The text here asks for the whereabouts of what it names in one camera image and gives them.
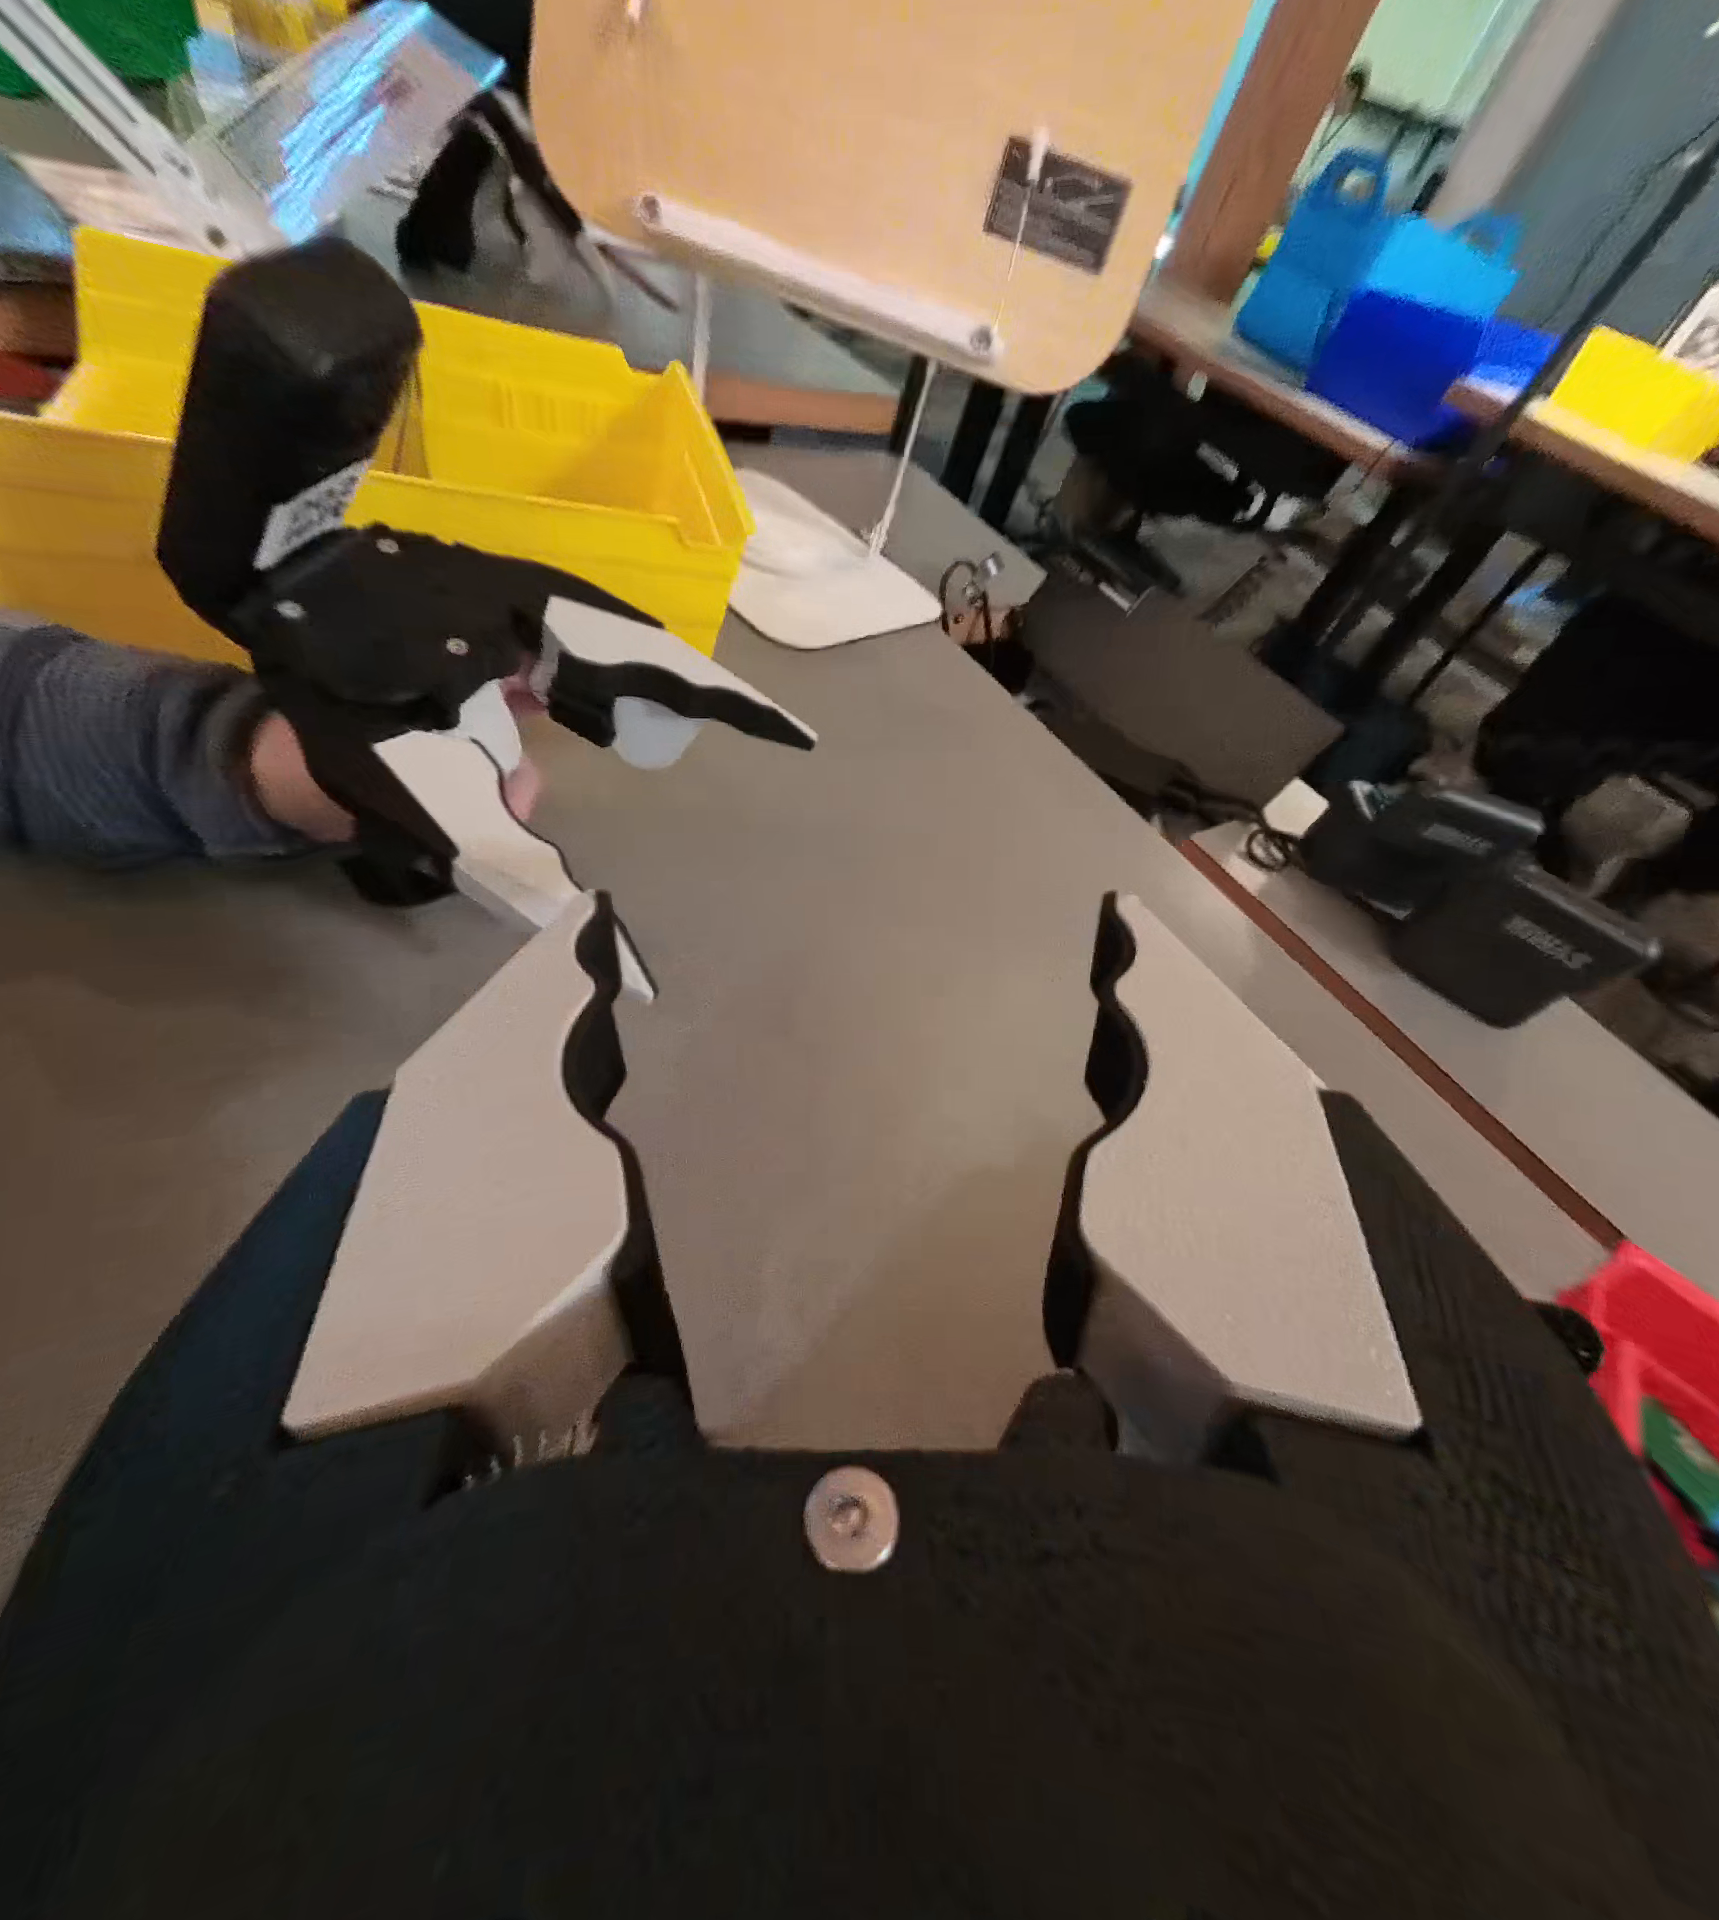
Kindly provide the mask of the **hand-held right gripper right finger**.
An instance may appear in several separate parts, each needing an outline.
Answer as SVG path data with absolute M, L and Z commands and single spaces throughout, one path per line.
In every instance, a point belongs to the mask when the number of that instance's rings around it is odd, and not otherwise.
M 1085 1091 L 1045 1270 L 1045 1342 L 1125 1450 L 1199 1461 L 1273 1414 L 1421 1429 L 1323 1083 L 1133 894 L 1103 898 Z

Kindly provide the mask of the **wooden stand board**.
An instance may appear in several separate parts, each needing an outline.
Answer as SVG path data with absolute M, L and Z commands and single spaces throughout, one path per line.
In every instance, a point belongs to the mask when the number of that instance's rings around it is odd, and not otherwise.
M 540 156 L 596 233 L 993 382 L 1123 337 L 1237 2 L 536 2 Z M 1131 181 L 1101 276 L 981 233 L 1011 136 Z

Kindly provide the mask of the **large yellow storage bin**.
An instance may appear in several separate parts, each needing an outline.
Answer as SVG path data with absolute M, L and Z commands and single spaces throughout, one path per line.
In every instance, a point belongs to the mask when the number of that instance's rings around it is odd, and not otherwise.
M 0 613 L 244 666 L 156 562 L 204 297 L 222 264 L 88 229 L 78 366 L 34 417 L 0 410 Z M 348 520 L 560 566 L 710 657 L 756 525 L 680 368 L 418 302 L 416 388 Z

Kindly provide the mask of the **wooden post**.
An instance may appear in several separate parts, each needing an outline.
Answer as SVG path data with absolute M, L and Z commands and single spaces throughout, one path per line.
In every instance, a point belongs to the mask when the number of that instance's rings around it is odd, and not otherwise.
M 1179 221 L 1159 284 L 1227 305 L 1279 221 L 1377 2 L 1275 2 Z

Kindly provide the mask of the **black label sticker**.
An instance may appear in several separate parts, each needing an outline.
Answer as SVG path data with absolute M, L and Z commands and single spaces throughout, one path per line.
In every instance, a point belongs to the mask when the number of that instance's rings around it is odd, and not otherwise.
M 1101 276 L 1133 184 L 1093 163 L 1011 136 L 999 159 L 981 233 L 1075 270 Z

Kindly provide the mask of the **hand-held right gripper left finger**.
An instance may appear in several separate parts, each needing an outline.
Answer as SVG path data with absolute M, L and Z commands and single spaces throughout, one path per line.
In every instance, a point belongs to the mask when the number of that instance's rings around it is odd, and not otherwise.
M 626 1076 L 618 929 L 580 894 L 398 1068 L 284 1426 L 454 1413 L 490 1448 L 564 1448 L 632 1358 L 642 1215 L 606 1125 Z

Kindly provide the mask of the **blue bag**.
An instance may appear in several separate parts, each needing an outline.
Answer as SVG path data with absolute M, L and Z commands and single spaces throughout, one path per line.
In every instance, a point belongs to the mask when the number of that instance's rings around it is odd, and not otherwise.
M 1317 348 L 1369 273 L 1393 217 L 1391 163 L 1341 150 L 1309 181 L 1277 247 L 1233 314 L 1233 334 L 1291 374 L 1309 372 Z

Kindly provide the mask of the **long brown-edged table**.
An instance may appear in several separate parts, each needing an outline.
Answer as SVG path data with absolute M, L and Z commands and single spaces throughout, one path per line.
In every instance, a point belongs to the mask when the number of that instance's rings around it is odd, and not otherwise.
M 1429 476 L 1427 457 L 1305 394 L 1287 368 L 1239 341 L 1223 302 L 1153 283 L 1137 301 L 1127 341 L 1169 362 L 1179 378 L 1223 388 L 1347 467 L 1391 483 Z M 1623 439 L 1567 420 L 1547 405 L 1533 405 L 1511 426 L 1509 445 L 1719 551 L 1717 470 L 1647 455 Z

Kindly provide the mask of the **black box under table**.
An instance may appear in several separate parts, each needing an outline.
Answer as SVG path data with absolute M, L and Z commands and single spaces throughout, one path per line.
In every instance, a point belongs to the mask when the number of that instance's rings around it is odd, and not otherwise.
M 1031 713 L 1141 810 L 1269 805 L 1345 725 L 1163 593 L 1125 606 L 1051 573 L 1017 624 Z

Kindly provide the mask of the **blue storage bin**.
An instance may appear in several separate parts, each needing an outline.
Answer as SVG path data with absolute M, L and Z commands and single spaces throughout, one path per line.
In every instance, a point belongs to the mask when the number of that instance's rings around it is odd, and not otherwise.
M 1449 229 L 1419 213 L 1393 217 L 1325 326 L 1305 392 L 1421 449 L 1455 424 L 1447 394 L 1457 382 L 1527 382 L 1553 354 L 1555 337 L 1499 314 L 1517 281 L 1521 233 L 1499 211 Z

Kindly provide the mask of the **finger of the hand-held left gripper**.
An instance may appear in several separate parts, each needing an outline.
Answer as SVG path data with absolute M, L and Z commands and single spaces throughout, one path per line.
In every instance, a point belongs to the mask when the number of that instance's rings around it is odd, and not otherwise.
M 450 867 L 468 900 L 530 939 L 584 918 L 588 890 L 558 846 L 516 819 L 506 777 L 466 732 L 404 732 L 382 741 L 380 762 L 452 845 Z
M 552 596 L 544 611 L 544 708 L 640 772 L 678 764 L 708 727 L 801 754 L 819 741 L 686 640 L 570 596 Z

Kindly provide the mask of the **black hard case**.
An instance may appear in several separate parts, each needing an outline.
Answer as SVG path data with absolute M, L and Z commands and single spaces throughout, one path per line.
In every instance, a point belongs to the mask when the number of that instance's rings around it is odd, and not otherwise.
M 1475 1023 L 1515 1031 L 1543 1011 L 1637 978 L 1661 939 L 1549 877 L 1505 860 L 1459 877 L 1399 923 L 1391 964 Z
M 1403 923 L 1465 877 L 1529 854 L 1543 815 L 1425 782 L 1347 781 L 1297 840 L 1303 877 L 1381 920 Z

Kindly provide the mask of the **person's left forearm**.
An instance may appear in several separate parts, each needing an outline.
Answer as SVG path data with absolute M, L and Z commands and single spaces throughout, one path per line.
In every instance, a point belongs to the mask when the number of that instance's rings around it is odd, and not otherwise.
M 308 851 L 250 781 L 270 714 L 230 666 L 0 626 L 0 851 L 102 868 Z

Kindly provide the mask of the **person's left hand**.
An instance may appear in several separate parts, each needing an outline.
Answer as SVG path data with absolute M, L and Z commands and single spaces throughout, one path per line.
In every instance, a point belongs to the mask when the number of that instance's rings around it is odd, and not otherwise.
M 352 817 L 318 787 L 294 727 L 276 711 L 252 731 L 248 785 L 258 810 L 282 832 L 320 849 L 354 840 Z

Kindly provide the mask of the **small yellow bin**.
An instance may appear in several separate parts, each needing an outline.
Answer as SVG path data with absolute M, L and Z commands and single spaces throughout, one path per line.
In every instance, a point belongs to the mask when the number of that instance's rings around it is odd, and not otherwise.
M 1719 446 L 1719 381 L 1605 326 L 1583 338 L 1543 409 L 1681 464 Z

